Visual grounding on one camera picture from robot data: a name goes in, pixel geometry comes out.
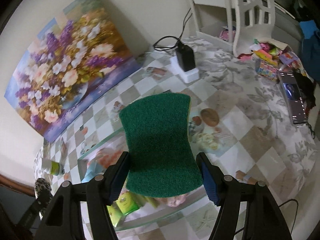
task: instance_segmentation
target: screw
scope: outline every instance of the screw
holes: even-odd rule
[[[103,180],[103,175],[99,174],[99,175],[95,176],[94,179],[96,181],[101,181],[101,180]]]
[[[226,176],[224,176],[224,180],[225,181],[232,181],[232,176],[226,175]]]
[[[258,181],[258,185],[259,185],[260,187],[264,187],[264,186],[266,185],[266,183],[265,183],[264,181],[262,181],[262,180],[259,180],[259,181]]]
[[[70,185],[70,181],[66,180],[64,182],[62,182],[61,186],[63,187],[68,187]]]

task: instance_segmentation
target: black power adapter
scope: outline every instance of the black power adapter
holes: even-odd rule
[[[181,41],[177,42],[176,54],[180,67],[184,72],[192,70],[196,67],[193,49]]]

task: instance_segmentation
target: black cable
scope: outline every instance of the black cable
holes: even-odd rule
[[[298,214],[298,207],[299,207],[299,202],[298,202],[298,200],[293,199],[293,198],[292,198],[292,199],[289,199],[289,200],[287,200],[286,202],[283,202],[283,203],[282,203],[281,205],[279,205],[278,207],[282,207],[284,204],[287,204],[287,203],[290,202],[290,201],[294,201],[295,203],[297,203],[296,214],[295,214],[295,216],[294,216],[294,221],[293,221],[293,225],[292,225],[291,232],[290,232],[290,234],[292,234],[293,227],[294,227],[294,224],[295,224],[295,222],[296,222],[297,214]],[[238,234],[238,233],[240,233],[243,229],[244,229],[244,227],[241,228],[241,229],[239,229],[238,231],[236,231],[236,232],[235,232],[235,235]]]
[[[157,50],[157,51],[166,51],[166,50],[174,49],[175,47],[177,47],[178,43],[181,42],[180,40],[181,40],[181,37],[182,37],[182,35],[183,35],[183,33],[184,33],[184,29],[186,28],[187,22],[188,22],[188,20],[190,20],[190,18],[191,18],[191,16],[192,16],[192,13],[191,13],[190,16],[188,17],[188,14],[190,13],[190,11],[191,11],[191,8],[189,8],[187,14],[185,15],[185,17],[184,17],[184,19],[183,19],[183,22],[182,22],[182,32],[181,32],[180,36],[177,38],[177,37],[175,37],[175,36],[169,35],[169,36],[164,36],[164,37],[160,38],[158,41],[155,42],[155,44],[153,44],[153,48],[154,48],[155,50]],[[166,38],[174,38],[174,39],[177,40],[177,42],[175,43],[175,45],[173,45],[173,46],[171,46],[171,47],[161,47],[161,46],[157,46],[160,41],[162,41],[162,40],[164,40],[164,39],[166,39]]]
[[[313,131],[311,124],[309,124],[308,122],[307,122],[307,126],[308,126],[308,128],[310,130],[312,138],[314,139],[316,137],[315,131]]]
[[[297,219],[299,202],[298,202],[298,200],[292,198],[292,199],[289,199],[289,200],[287,200],[286,202],[282,203],[279,207],[282,207],[284,204],[287,204],[287,203],[290,202],[290,201],[294,201],[295,203],[297,203],[296,214],[295,214],[295,216],[294,216],[294,221],[293,221],[293,225],[292,225],[292,228],[291,228],[291,234],[292,234],[293,227],[294,227],[294,224],[295,224],[296,219]]]

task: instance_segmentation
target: canvas painting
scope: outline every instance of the canvas painting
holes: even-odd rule
[[[139,68],[102,0],[75,0],[30,44],[4,96],[53,142],[81,112]]]

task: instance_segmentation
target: white wall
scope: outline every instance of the white wall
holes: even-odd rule
[[[72,1],[24,0],[0,35],[0,173],[29,185],[34,183],[33,161],[43,138],[3,95],[28,45]],[[187,0],[108,0],[111,17],[135,55],[162,36],[179,35],[188,8]],[[184,36],[191,34],[188,25]]]

